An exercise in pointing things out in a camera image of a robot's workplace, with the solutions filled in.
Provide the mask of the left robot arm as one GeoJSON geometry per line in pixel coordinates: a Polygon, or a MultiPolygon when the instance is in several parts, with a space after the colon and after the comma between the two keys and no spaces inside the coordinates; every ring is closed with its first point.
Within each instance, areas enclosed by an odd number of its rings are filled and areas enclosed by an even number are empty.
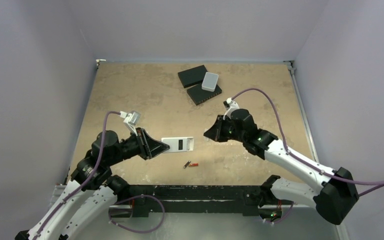
{"type": "Polygon", "coordinates": [[[112,130],[102,131],[50,210],[33,228],[20,231],[15,239],[74,240],[111,205],[133,200],[129,184],[113,175],[111,166],[135,156],[149,160],[170,148],[151,138],[143,128],[136,128],[127,139],[119,139],[112,130]]]}

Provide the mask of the white remote control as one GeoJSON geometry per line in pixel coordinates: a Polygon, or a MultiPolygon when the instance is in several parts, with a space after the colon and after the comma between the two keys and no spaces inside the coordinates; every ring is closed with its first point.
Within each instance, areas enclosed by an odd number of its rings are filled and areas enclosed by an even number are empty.
{"type": "Polygon", "coordinates": [[[183,153],[194,150],[195,139],[193,137],[162,137],[161,142],[169,146],[164,153],[183,153]]]}

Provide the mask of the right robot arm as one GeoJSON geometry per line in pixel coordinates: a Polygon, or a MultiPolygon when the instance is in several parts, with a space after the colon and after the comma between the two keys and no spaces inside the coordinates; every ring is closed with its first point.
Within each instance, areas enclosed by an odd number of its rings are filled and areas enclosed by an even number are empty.
{"type": "Polygon", "coordinates": [[[257,127],[246,109],[236,109],[230,116],[218,115],[203,135],[214,142],[240,142],[250,154],[282,167],[302,181],[280,177],[263,187],[260,196],[268,204],[278,199],[293,201],[314,208],[329,223],[340,225],[359,200],[349,170],[324,166],[289,148],[275,134],[257,127]]]}

